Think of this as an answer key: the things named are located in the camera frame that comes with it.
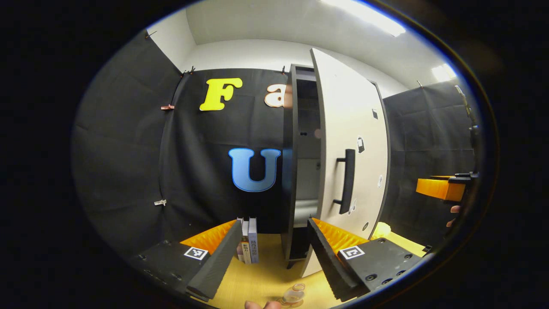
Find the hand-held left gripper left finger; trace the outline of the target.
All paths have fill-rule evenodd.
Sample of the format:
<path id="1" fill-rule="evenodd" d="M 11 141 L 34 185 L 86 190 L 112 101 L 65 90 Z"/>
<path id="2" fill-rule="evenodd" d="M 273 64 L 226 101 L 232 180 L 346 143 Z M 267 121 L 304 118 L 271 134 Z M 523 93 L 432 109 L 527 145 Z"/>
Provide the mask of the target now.
<path id="1" fill-rule="evenodd" d="M 242 238 L 240 220 L 228 221 L 184 241 L 164 240 L 129 263 L 177 297 L 214 298 Z"/>

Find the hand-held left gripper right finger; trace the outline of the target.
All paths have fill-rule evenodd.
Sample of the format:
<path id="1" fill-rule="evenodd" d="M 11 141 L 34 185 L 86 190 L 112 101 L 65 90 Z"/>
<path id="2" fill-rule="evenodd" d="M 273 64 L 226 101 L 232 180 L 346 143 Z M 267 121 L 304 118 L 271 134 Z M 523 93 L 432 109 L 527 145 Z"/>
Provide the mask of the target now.
<path id="1" fill-rule="evenodd" d="M 385 237 L 366 240 L 317 218 L 309 218 L 307 228 L 328 284 L 342 302 L 384 288 L 421 260 Z"/>

